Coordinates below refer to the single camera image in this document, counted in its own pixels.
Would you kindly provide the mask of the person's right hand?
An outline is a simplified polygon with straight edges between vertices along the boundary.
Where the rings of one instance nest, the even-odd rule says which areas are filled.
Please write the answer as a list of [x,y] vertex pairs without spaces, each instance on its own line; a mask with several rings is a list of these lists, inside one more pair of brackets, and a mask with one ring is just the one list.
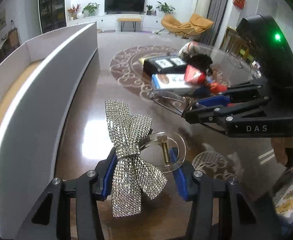
[[293,137],[271,138],[276,161],[287,169],[293,167]]

